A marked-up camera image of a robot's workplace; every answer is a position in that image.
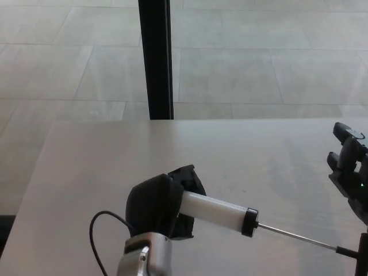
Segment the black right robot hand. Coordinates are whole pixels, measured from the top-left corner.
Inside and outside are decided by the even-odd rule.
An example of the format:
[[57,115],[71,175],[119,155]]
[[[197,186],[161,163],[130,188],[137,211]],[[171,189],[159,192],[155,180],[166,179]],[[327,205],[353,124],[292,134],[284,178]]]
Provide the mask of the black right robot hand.
[[329,179],[347,199],[355,215],[367,224],[367,136],[336,122],[333,134],[340,141],[339,154],[330,152]]

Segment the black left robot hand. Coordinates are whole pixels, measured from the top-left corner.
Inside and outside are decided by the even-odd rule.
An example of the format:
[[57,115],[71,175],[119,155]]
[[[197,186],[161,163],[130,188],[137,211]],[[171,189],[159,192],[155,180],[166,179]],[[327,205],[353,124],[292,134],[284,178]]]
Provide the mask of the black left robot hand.
[[206,194],[192,164],[134,186],[125,208],[130,236],[155,232],[173,240],[193,238],[194,218],[179,212],[186,191]]

